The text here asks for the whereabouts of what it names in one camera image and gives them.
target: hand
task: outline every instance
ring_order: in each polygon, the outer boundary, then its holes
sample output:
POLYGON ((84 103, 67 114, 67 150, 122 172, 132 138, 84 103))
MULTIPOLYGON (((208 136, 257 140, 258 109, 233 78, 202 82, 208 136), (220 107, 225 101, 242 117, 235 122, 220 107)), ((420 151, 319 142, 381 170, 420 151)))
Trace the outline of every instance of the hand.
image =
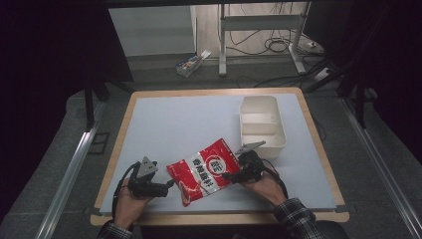
POLYGON ((114 224, 125 229, 129 229, 142 214, 146 204, 153 199, 153 197, 134 197, 127 188, 127 184, 128 179, 125 179, 118 194, 114 216, 114 224))
POLYGON ((273 206, 278 206, 285 202, 286 196, 283 193, 282 187, 279 183, 270 175, 270 173, 264 171, 263 176, 257 182, 242 182, 242 186, 253 190, 259 195, 269 200, 273 206))

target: plaid sleeve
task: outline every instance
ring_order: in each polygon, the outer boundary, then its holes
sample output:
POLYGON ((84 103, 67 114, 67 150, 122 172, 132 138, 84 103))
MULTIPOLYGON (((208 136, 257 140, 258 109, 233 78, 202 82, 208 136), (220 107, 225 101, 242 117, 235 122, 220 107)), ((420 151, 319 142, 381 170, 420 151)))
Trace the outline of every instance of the plaid sleeve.
POLYGON ((274 216, 295 238, 323 239, 316 228, 316 217, 297 198, 292 198, 274 208, 274 216))
POLYGON ((129 239, 132 233, 122 227, 108 222, 100 231, 97 239, 129 239))

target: snack bag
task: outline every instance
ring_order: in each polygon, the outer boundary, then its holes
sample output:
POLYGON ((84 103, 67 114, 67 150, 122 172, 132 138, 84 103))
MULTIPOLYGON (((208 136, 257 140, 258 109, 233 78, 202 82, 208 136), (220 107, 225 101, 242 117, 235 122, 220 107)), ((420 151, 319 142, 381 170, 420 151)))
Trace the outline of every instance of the snack bag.
POLYGON ((239 170, 239 162, 223 138, 191 157, 167 166, 180 189, 184 206, 224 188, 231 181, 221 174, 239 170))

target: white plastic container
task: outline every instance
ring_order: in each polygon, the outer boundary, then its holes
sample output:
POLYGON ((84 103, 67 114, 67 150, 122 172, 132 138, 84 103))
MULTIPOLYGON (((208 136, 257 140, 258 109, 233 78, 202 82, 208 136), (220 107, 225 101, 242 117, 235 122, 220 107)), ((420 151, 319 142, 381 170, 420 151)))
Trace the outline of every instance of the white plastic container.
POLYGON ((244 97, 240 106, 242 144, 264 140, 255 152, 264 159, 279 157, 286 145, 285 130, 277 99, 271 96, 244 97))

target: white wall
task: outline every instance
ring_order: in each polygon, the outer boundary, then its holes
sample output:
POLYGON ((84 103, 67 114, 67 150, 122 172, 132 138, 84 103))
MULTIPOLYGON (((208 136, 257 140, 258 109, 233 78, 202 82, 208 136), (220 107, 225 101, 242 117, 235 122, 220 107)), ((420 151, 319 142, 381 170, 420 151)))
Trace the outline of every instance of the white wall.
POLYGON ((127 57, 195 52, 194 6, 121 8, 109 13, 127 57))

